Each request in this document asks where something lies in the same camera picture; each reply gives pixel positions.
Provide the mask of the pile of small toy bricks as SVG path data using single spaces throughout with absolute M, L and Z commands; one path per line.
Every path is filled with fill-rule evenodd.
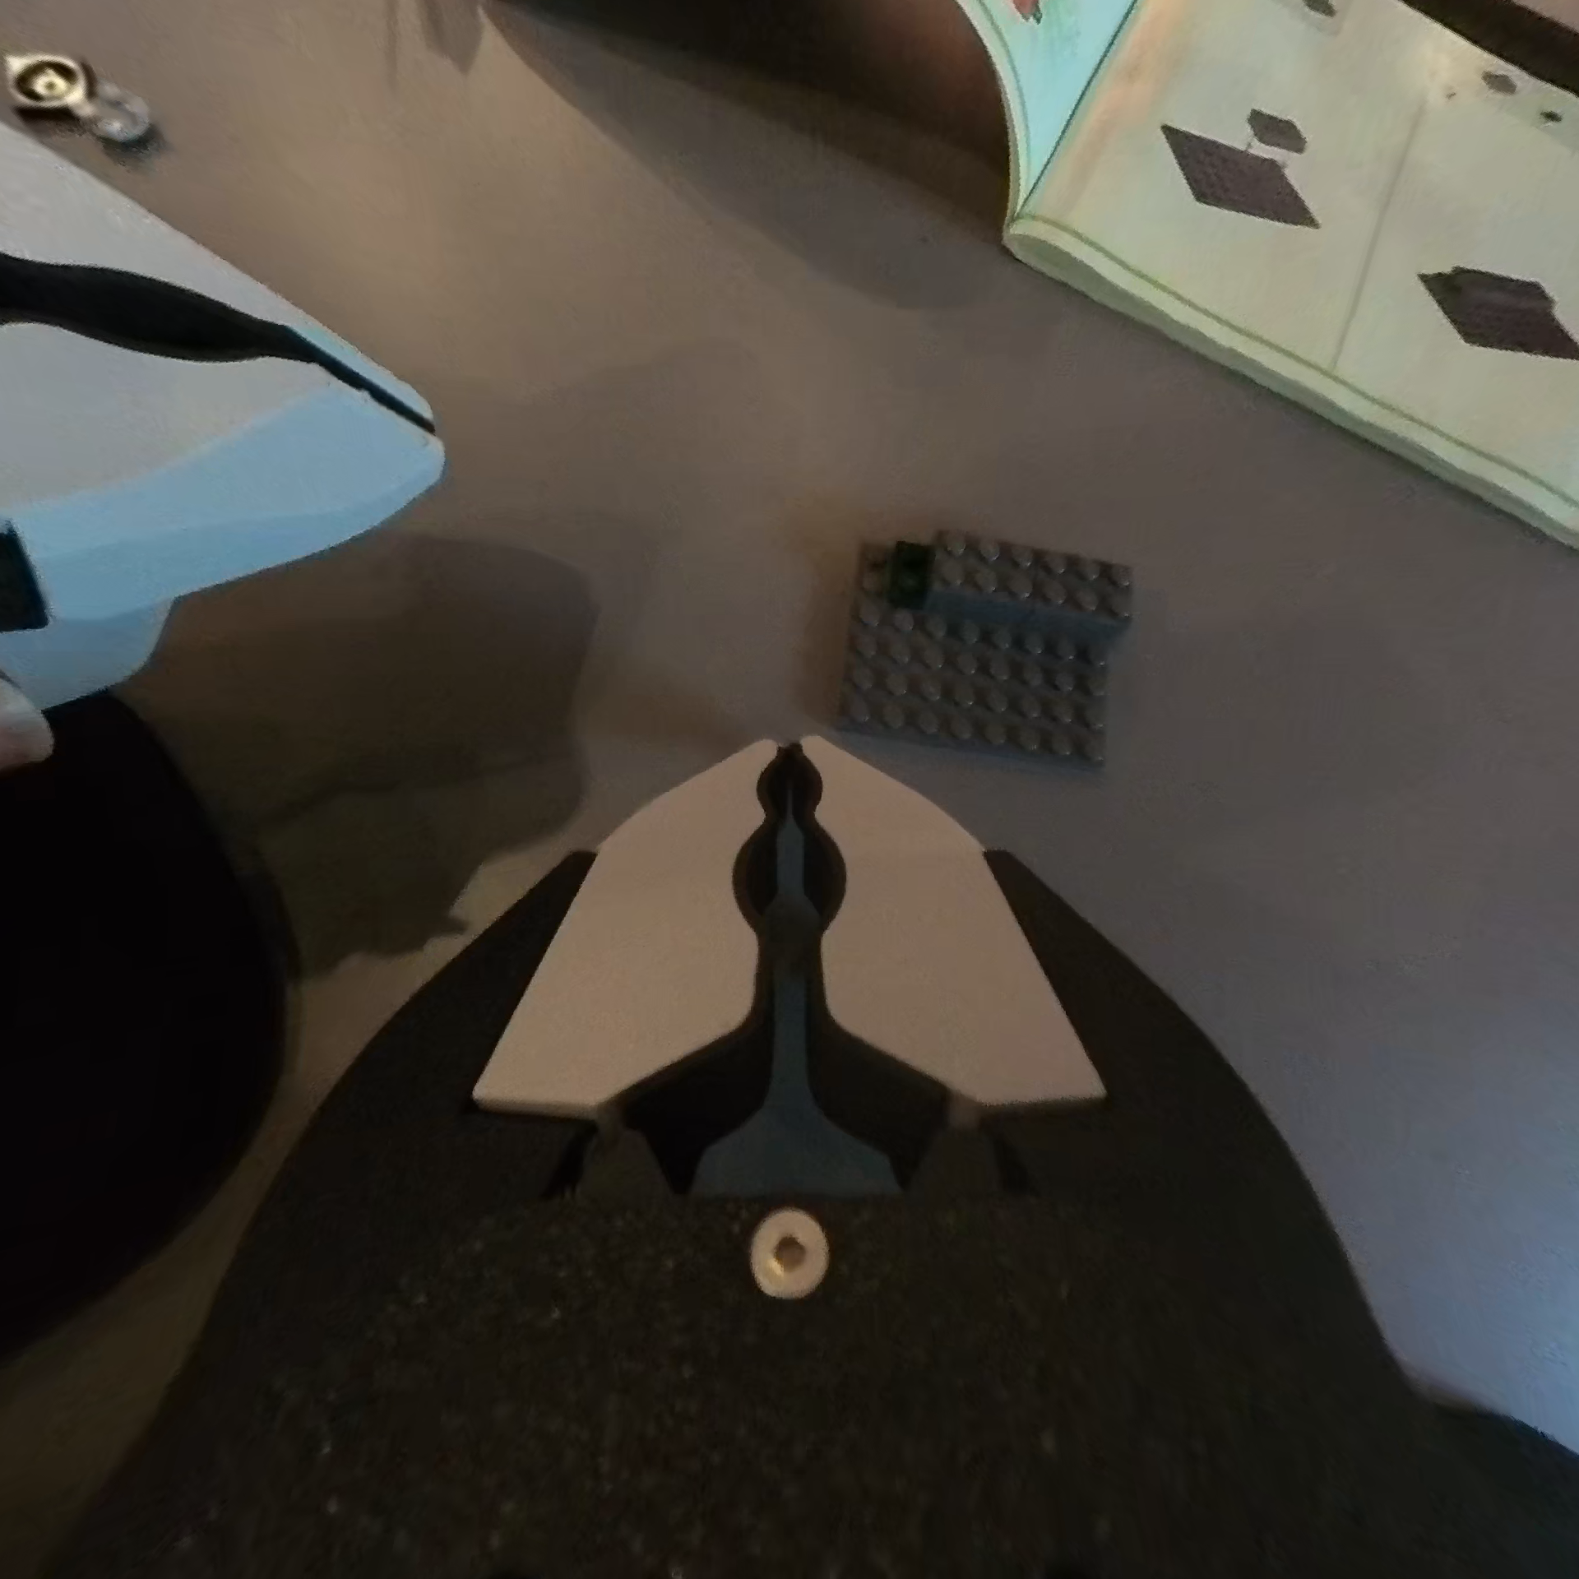
M 4 53 L 4 89 L 23 117 L 78 123 L 108 145 L 134 147 L 153 132 L 147 104 L 64 53 Z

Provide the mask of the building instruction booklet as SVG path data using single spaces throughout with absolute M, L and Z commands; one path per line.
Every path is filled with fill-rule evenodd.
M 1014 256 L 1576 544 L 1576 4 L 959 10 Z

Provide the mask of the person's left hand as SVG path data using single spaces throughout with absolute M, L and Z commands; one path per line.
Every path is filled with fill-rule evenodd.
M 46 713 L 8 677 L 2 677 L 0 775 L 40 766 L 53 754 L 53 730 Z

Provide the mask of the small grey toy brick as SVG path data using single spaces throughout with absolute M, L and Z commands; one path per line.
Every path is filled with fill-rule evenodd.
M 1121 640 L 1132 629 L 1126 565 L 957 529 L 942 531 L 931 555 L 922 600 L 929 615 L 1093 640 Z

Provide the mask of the dark grey toy base plate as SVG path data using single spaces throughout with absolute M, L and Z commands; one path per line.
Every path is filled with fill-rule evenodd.
M 893 542 L 865 542 L 843 636 L 835 724 L 848 734 L 1098 773 L 1123 640 L 982 627 L 884 600 Z

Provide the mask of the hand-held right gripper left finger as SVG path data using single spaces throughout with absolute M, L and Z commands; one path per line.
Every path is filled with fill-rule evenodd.
M 747 1025 L 762 965 L 747 873 L 779 758 L 751 743 L 602 841 L 472 1091 L 482 1110 L 611 1114 Z

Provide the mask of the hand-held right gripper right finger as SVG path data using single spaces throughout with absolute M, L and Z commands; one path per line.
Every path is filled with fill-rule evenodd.
M 1102 1102 L 1104 1082 L 984 845 L 831 739 L 807 738 L 801 753 L 835 858 L 822 933 L 835 1027 L 984 1114 Z

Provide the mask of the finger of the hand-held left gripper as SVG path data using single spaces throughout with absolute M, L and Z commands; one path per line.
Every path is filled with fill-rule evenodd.
M 423 397 L 149 209 L 4 127 L 4 322 L 194 364 L 277 360 L 433 433 Z
M 344 544 L 444 446 L 296 362 L 175 362 L 4 328 L 2 504 L 51 621 L 166 606 Z

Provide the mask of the grey desk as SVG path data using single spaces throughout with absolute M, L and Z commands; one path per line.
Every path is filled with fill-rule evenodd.
M 1576 555 L 1044 281 L 948 6 L 940 140 L 531 4 L 4 4 L 160 144 L 55 144 L 427 397 L 448 474 L 130 685 L 299 942 L 219 1204 L 23 1364 L 145 1416 L 282 1155 L 549 865 L 824 728 L 863 540 L 1138 574 L 1100 777 L 861 749 L 1230 1057 L 1431 1386 L 1576 1441 Z

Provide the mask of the black textured pad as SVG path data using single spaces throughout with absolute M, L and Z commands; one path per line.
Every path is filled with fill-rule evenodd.
M 2 1356 L 166 1247 L 284 1067 L 286 952 L 126 702 L 55 707 L 2 786 Z

